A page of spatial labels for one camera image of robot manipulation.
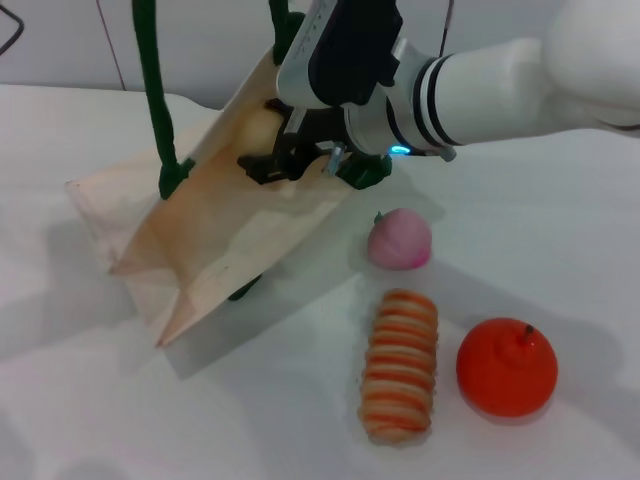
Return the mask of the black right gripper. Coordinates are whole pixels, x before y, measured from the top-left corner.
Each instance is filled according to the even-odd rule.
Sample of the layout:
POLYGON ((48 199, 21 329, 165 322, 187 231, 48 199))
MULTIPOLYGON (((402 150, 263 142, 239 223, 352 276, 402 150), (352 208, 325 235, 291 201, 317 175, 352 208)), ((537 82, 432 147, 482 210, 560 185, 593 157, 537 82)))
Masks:
POLYGON ((344 152, 351 147, 341 107, 294 108, 279 98, 265 101, 264 107, 283 118, 273 154, 246 155, 237 160, 246 175, 258 184, 296 181, 322 154, 331 152, 334 145, 344 152))

